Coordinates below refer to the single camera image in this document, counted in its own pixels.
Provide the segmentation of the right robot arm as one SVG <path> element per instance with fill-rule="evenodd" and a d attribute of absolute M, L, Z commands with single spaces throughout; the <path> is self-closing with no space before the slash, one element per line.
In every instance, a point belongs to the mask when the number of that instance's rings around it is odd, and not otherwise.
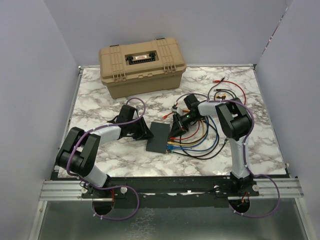
<path fill-rule="evenodd" d="M 192 123 L 205 117 L 218 117 L 222 132 L 229 140 L 231 148 L 232 169 L 229 189 L 236 196 L 242 195 L 254 182 L 247 160 L 247 144 L 255 124 L 253 113 L 238 97 L 221 101 L 199 101 L 196 95 L 191 93 L 187 94 L 183 101 L 189 112 L 173 115 L 169 136 L 180 137 L 189 130 Z"/>

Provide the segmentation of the dark grey network switch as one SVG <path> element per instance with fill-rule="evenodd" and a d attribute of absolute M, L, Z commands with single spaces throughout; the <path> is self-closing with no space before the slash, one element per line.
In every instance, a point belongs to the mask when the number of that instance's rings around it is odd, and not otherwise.
<path fill-rule="evenodd" d="M 170 125 L 167 123 L 152 122 L 150 131 L 153 137 L 147 140 L 146 151 L 165 154 L 170 130 Z"/>

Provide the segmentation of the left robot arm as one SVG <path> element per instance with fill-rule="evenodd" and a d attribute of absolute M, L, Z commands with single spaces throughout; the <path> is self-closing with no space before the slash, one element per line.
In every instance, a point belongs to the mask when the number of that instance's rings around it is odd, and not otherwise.
<path fill-rule="evenodd" d="M 98 149 L 106 143 L 125 137 L 136 141 L 154 137 L 143 116 L 138 114 L 135 107 L 127 104 L 106 125 L 87 131 L 79 127 L 71 128 L 60 147 L 55 164 L 93 185 L 97 196 L 106 197 L 111 190 L 110 176 L 95 165 Z"/>

